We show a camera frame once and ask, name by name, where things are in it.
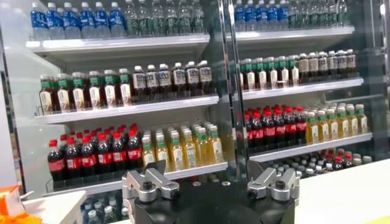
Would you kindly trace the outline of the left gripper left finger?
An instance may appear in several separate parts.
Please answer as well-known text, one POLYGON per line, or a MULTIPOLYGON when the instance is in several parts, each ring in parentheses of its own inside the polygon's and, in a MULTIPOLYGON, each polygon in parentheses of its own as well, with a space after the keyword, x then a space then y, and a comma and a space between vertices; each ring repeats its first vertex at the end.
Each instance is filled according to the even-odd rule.
POLYGON ((149 163, 142 172, 128 170, 122 176, 122 199, 138 197, 142 203, 152 203, 159 193, 163 199, 175 201, 180 198, 179 183, 167 179, 166 160, 149 163))

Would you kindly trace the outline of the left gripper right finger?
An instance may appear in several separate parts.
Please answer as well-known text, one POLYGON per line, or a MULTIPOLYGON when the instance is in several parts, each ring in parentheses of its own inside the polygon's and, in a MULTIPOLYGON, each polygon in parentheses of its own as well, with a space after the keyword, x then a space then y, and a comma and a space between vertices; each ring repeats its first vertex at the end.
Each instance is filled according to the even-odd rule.
POLYGON ((248 160, 247 196, 259 200, 270 196, 275 201, 298 199, 300 194, 300 176, 293 168, 284 172, 272 167, 263 169, 259 162, 248 160))

